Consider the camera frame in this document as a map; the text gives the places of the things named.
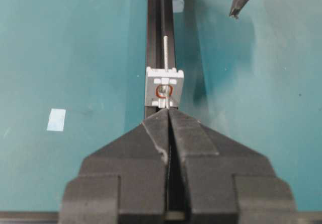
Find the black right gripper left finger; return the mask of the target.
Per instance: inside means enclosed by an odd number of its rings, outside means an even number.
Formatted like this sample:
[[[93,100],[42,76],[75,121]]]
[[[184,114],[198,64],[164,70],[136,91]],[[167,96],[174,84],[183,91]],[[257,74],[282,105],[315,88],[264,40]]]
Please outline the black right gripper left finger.
[[[166,109],[87,156],[66,186],[61,223],[163,223],[169,165]]]

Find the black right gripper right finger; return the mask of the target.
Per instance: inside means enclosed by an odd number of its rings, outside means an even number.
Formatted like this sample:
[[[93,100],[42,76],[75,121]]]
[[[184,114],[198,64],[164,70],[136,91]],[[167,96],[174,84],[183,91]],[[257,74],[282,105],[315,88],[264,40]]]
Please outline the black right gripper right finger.
[[[296,223],[289,185],[261,153],[169,111],[190,223]]]

